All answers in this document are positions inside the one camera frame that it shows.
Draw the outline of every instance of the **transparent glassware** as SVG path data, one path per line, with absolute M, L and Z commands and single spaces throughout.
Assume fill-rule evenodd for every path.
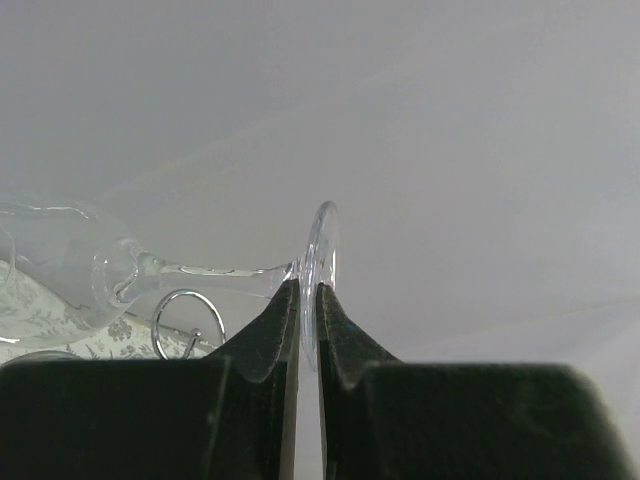
M 315 366 L 315 291 L 335 288 L 338 213 L 332 202 L 316 213 L 306 251 L 268 269 L 188 266 L 144 249 L 120 220 L 95 206 L 33 193 L 0 195 L 0 342 L 49 348 L 92 335 L 117 320 L 142 295 L 163 288 L 223 288 L 271 298 L 280 284 L 301 286 L 302 347 Z M 50 315 L 26 275 L 65 307 Z

